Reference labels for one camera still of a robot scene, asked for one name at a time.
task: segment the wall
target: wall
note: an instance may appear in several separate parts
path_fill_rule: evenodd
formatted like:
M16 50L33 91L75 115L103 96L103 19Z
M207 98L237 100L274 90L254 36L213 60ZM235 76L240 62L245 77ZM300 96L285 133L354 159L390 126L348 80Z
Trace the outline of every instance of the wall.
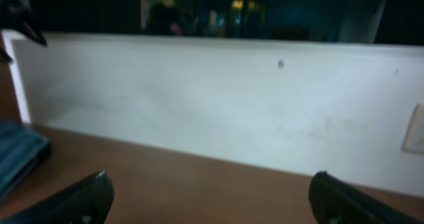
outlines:
M400 150L422 48L47 38L12 42L26 121L424 197L424 156Z

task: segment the wooden desk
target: wooden desk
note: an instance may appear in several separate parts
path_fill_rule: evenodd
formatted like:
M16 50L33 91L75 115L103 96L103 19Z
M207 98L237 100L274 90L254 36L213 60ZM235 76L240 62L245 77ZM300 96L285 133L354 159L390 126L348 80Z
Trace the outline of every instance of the wooden desk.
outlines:
M52 158L0 206L18 212L79 179L106 170L115 200L106 223L314 223L310 177L37 127ZM424 200L361 188L424 220Z

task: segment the electrical outlet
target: electrical outlet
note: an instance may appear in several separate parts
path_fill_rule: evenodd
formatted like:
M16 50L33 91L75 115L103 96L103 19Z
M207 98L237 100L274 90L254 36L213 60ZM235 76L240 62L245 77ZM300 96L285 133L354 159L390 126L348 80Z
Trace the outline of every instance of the electrical outlet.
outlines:
M418 104L412 115L403 149L424 154L424 105Z

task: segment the small hole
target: small hole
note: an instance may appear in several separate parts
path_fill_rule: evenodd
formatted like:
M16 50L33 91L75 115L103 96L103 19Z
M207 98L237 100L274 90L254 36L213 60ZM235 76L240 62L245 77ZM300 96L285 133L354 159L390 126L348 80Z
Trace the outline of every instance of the small hole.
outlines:
M278 68L279 69L283 69L284 68L284 61L283 60L278 61Z

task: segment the light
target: light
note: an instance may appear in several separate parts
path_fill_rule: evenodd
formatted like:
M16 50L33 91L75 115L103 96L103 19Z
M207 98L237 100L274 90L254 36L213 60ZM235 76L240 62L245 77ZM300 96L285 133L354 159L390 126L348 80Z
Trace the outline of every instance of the light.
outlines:
M231 3L231 7L234 9L242 9L243 8L243 0L234 0Z
M249 10L257 10L259 8L258 4L256 4L254 1L249 1L247 7Z
M215 26L215 20L217 18L217 12L211 11L209 14L209 26L214 27Z

